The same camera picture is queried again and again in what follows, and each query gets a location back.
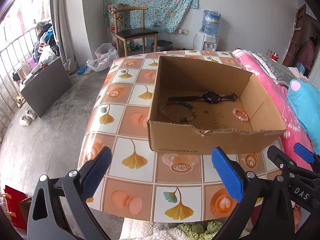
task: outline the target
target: pink blanket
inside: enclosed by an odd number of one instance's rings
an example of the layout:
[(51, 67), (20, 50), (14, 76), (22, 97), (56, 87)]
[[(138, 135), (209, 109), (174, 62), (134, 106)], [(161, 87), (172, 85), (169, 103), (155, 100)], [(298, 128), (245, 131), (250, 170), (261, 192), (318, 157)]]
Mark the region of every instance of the pink blanket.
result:
[(288, 89), (284, 85), (276, 85), (273, 79), (262, 70), (260, 63), (249, 52), (237, 49), (233, 54), (244, 70), (250, 71), (257, 76), (281, 114), (287, 127), (286, 132), (280, 137), (284, 152), (294, 160), (298, 166), (311, 170), (310, 165), (293, 150), (293, 146), (297, 142), (301, 143), (310, 151), (313, 151), (313, 148), (308, 135), (300, 126), (293, 109), (289, 105), (287, 100)]

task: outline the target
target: chair leg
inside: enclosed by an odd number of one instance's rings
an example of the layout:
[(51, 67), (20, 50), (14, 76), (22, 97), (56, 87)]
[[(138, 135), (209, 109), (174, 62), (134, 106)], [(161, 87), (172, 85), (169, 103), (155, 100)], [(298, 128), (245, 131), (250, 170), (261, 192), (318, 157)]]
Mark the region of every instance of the chair leg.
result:
[(154, 52), (157, 52), (157, 46), (158, 46), (158, 34), (155, 34), (155, 49)]
[(124, 55), (127, 57), (128, 56), (128, 46), (127, 46), (126, 39), (123, 41), (123, 45), (124, 45)]
[(146, 45), (145, 45), (144, 38), (142, 38), (142, 53), (145, 54), (145, 52), (146, 52)]
[(119, 39), (116, 37), (116, 43), (117, 43), (117, 51), (120, 57), (120, 45), (119, 45)]

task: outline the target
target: multicolored bead bracelet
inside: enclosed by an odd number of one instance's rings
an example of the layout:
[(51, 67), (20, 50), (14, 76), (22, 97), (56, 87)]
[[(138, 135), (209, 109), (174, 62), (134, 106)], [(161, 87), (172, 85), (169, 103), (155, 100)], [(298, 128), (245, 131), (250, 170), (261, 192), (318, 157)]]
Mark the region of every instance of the multicolored bead bracelet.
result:
[[(179, 118), (179, 119), (173, 119), (170, 116), (168, 116), (168, 114), (164, 110), (169, 105), (186, 106), (187, 108), (189, 108), (192, 111), (192, 115), (189, 118), (183, 117), (183, 118)], [(196, 116), (197, 116), (196, 109), (191, 104), (189, 104), (187, 102), (183, 102), (183, 101), (167, 101), (165, 103), (165, 105), (162, 105), (162, 106), (159, 107), (159, 111), (165, 118), (167, 118), (167, 119), (169, 119), (170, 121), (173, 121), (173, 122), (190, 122), (191, 120), (195, 119)]]
[(238, 118), (242, 122), (248, 122), (248, 120), (249, 120), (249, 117), (248, 117), (248, 114), (246, 113), (246, 111), (243, 111), (239, 108), (234, 108), (232, 110), (232, 113), (236, 118)]

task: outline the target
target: metal bolt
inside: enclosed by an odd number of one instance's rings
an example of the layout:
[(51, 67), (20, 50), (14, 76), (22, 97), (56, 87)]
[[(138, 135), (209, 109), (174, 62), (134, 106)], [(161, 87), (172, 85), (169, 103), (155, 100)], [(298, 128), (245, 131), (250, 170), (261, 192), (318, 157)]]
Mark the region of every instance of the metal bolt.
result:
[(45, 174), (41, 175), (39, 178), (40, 181), (45, 181), (46, 179), (47, 179), (47, 175), (45, 175)]
[(253, 179), (256, 175), (252, 171), (247, 172), (247, 177)]
[(277, 180), (280, 181), (280, 182), (282, 182), (282, 181), (283, 181), (283, 177), (280, 176), (280, 175), (278, 175), (278, 176), (277, 176)]
[(75, 171), (75, 170), (70, 171), (69, 172), (69, 177), (75, 177), (77, 174), (78, 174), (78, 171)]

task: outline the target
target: wooden door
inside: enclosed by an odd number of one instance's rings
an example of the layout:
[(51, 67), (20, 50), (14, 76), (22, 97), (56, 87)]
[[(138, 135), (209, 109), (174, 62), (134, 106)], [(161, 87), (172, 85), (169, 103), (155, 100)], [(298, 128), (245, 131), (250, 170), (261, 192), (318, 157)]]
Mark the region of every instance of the wooden door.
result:
[(307, 9), (307, 6), (304, 4), (297, 10), (293, 35), (290, 41), (287, 54), (285, 55), (284, 60), (282, 62), (282, 65), (284, 66), (287, 66), (287, 67), (291, 66), (293, 58), (296, 55), (297, 50), (300, 46), (302, 29), (303, 29), (304, 21), (306, 18), (306, 9)]

